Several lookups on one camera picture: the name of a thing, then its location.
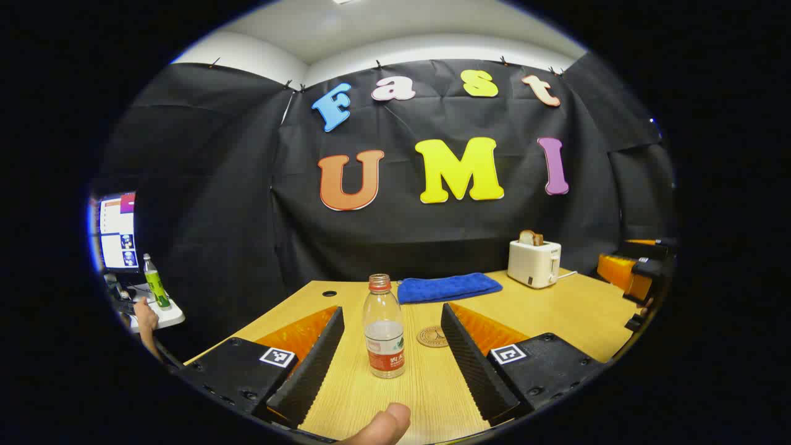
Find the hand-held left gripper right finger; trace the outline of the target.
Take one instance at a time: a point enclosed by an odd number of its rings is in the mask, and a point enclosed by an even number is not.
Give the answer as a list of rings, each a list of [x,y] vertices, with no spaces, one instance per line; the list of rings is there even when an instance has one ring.
[[[574,394],[607,369],[554,333],[526,336],[455,302],[444,303],[441,329],[492,427]]]

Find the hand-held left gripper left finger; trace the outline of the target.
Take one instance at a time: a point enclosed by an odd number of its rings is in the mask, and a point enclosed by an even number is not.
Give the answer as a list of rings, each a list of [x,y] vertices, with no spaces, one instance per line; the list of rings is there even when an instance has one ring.
[[[232,411],[296,428],[313,406],[344,330],[342,308],[328,307],[255,342],[232,336],[177,374]]]

